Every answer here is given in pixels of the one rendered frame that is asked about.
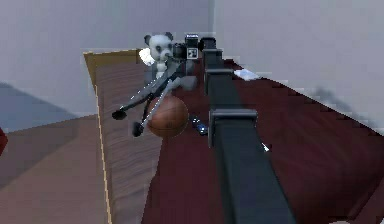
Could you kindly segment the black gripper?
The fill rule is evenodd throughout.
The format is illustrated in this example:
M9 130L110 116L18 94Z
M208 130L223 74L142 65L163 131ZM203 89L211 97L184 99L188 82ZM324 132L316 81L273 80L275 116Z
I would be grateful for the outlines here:
M173 61L181 66L183 72L187 70L187 47L185 43L175 43L172 48ZM180 85L180 79L177 78L176 71L178 65L168 68L160 78L156 78L141 88L130 100L122 105L118 110L112 113L115 120L123 120L126 117L126 112L136 107L139 104L148 100L144 108L143 118L141 122L133 123L132 134L134 137L139 137L143 132L148 122L163 102L165 96L173 89ZM157 98L154 106L150 108L150 103Z

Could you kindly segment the black and white panda teddy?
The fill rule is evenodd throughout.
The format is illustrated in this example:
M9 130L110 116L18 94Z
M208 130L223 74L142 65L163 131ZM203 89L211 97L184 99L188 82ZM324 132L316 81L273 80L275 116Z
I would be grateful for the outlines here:
M177 78L180 79L178 87L186 91L191 91L197 86L197 78L193 75L194 61L187 58L185 72L181 66L173 61L173 35L170 32L165 32L156 35L146 35L144 41L150 49L150 55L155 60L150 70L146 73L145 84L150 81L160 78L163 73L171 66L178 65L176 71Z

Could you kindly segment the brown basketball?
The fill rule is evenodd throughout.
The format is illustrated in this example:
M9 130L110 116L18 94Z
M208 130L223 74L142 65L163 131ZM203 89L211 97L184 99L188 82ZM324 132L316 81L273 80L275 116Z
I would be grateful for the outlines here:
M179 135L188 123L188 108L178 97L167 95L160 104L147 128L161 138Z

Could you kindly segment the red object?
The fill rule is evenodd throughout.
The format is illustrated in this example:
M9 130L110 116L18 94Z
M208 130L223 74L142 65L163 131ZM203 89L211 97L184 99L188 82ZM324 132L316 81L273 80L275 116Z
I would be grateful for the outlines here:
M7 143L8 143L8 138L0 127L0 156L2 155Z

